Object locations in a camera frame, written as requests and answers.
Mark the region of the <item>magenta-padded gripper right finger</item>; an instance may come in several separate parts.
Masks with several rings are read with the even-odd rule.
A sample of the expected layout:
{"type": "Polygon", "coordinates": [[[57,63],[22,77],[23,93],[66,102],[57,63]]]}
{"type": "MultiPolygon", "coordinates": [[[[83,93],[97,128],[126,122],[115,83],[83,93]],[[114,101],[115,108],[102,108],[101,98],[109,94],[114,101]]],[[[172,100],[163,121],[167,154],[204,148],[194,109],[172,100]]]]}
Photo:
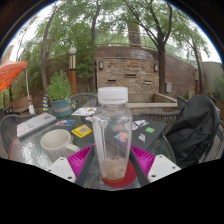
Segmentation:
{"type": "Polygon", "coordinates": [[[130,159],[141,186],[145,186],[181,170],[180,167],[166,156],[162,154],[154,156],[135,146],[131,147],[130,159]]]}

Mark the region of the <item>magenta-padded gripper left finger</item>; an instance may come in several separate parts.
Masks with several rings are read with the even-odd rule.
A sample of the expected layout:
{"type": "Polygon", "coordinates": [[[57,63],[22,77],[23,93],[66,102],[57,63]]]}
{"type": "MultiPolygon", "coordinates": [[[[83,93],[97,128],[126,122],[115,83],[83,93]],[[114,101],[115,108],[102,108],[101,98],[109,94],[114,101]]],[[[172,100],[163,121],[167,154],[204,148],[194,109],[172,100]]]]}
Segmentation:
{"type": "Polygon", "coordinates": [[[58,158],[47,171],[78,186],[83,186],[94,156],[94,146],[91,145],[69,158],[58,158]]]}

